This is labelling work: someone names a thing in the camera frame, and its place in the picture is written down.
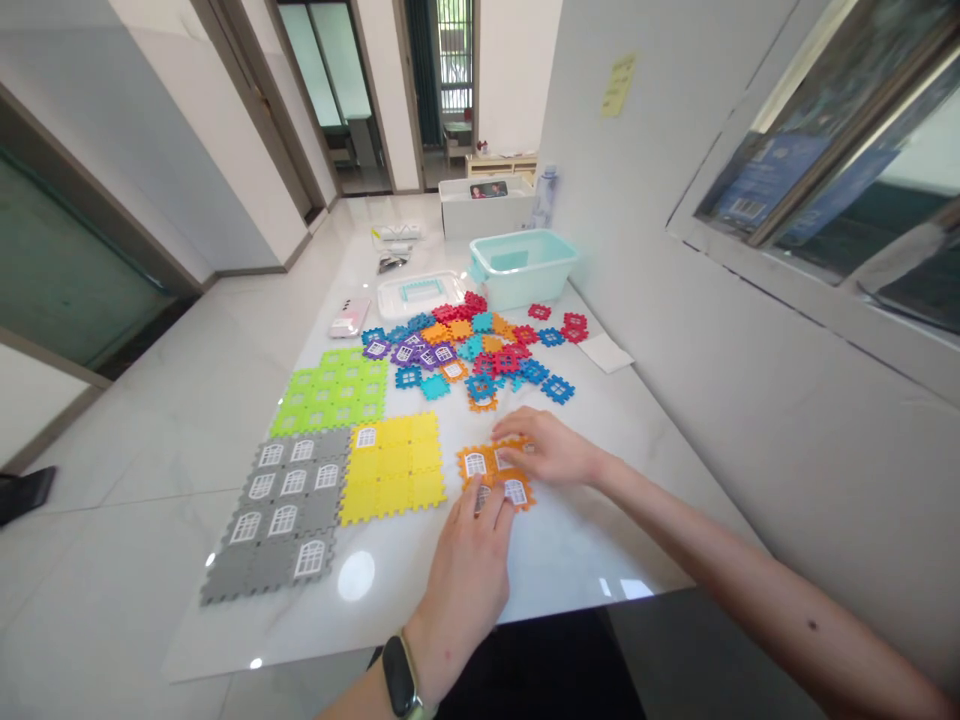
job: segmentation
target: plastic bottle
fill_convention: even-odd
[[[537,181],[533,201],[533,227],[549,228],[553,222],[553,200],[557,192],[557,166],[547,165]]]

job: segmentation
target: pink phone case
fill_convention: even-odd
[[[370,298],[350,298],[330,325],[330,337],[356,337],[370,309]]]

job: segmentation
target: left hand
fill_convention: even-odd
[[[427,592],[404,628],[420,698],[435,707],[490,634],[510,596],[507,548],[515,509],[497,483],[474,515],[480,476],[450,509],[430,566]]]

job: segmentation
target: smartwatch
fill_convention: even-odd
[[[437,714],[437,708],[424,707],[420,699],[417,691],[417,671],[403,639],[403,630],[387,640],[387,644],[383,646],[382,660],[393,714],[410,720],[431,720]]]

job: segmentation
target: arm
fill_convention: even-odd
[[[456,682],[473,651],[490,634],[510,595],[507,548],[514,507],[497,483],[474,513],[480,476],[450,508],[430,566],[427,591],[403,628],[413,656],[417,690],[435,707]],[[317,720],[392,720],[382,658]]]
[[[588,484],[613,500],[832,715],[954,718],[919,671],[814,585],[603,452],[553,415],[521,408],[493,439],[525,435],[514,465],[554,485]]]

